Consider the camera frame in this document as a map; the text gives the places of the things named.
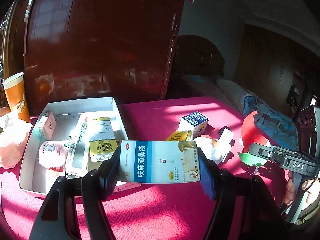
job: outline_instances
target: table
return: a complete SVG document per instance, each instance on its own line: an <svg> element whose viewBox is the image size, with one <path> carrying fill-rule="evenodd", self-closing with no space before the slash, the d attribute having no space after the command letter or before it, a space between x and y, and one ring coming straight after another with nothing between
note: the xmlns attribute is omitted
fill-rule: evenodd
<svg viewBox="0 0 320 240"><path fill-rule="evenodd" d="M165 140L178 128L180 118L199 111L209 118L204 134L219 138L218 131L227 125L234 132L235 144L225 163L219 167L232 174L249 178L247 166L237 152L244 117L234 109L210 97L182 98L119 106L128 136L132 140ZM0 168L2 205L5 217L20 239L28 239L43 199L19 189L21 161L14 169ZM259 169L279 205L285 193L286 174L273 163ZM240 199L235 214L240 214ZM142 185L113 194L103 202L117 239L195 240L201 239L214 210L215 202L206 196L199 182L171 185ZM90 239L81 198L76 199L82 239ZM229 239L236 239L240 220L235 215Z"/></svg>

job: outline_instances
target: pink plush toy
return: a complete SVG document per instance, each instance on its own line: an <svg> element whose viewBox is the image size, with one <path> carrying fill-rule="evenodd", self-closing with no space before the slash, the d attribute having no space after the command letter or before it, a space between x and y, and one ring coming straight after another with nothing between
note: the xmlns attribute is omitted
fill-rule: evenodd
<svg viewBox="0 0 320 240"><path fill-rule="evenodd" d="M59 168L65 165L67 151L57 141L45 141L39 149L39 163L45 168Z"/></svg>

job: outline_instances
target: cabinet door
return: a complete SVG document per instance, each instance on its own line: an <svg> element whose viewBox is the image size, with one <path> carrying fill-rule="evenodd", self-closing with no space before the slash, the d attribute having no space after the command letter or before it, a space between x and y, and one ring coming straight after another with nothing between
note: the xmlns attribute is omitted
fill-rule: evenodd
<svg viewBox="0 0 320 240"><path fill-rule="evenodd" d="M184 0L35 0L27 28L26 93L32 113L50 101L166 91Z"/></svg>

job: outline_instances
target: plastic bag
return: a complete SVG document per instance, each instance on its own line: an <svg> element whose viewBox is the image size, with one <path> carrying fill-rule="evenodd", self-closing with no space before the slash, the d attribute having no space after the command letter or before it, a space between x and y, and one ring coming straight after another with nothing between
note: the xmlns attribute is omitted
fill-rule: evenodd
<svg viewBox="0 0 320 240"><path fill-rule="evenodd" d="M11 112L0 117L0 127L0 167L12 169L22 158L32 124Z"/></svg>

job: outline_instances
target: orange cup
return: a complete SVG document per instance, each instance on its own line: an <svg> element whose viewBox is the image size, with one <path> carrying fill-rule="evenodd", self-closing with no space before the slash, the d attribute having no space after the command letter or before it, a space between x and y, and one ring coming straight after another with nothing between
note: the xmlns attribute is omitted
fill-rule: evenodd
<svg viewBox="0 0 320 240"><path fill-rule="evenodd" d="M2 84L11 111L16 111L19 119L30 122L26 94L24 92L23 72L8 77Z"/></svg>

